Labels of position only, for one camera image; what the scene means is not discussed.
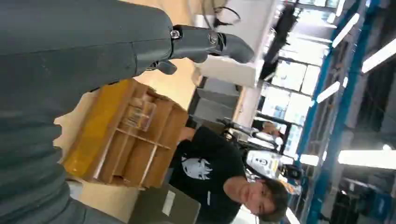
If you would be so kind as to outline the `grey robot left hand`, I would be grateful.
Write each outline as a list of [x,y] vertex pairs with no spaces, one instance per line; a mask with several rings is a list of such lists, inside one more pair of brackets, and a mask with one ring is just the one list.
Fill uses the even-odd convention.
[[0,120],[52,123],[80,97],[146,70],[173,74],[171,59],[247,63],[241,38],[174,25],[161,9],[119,0],[0,3]]

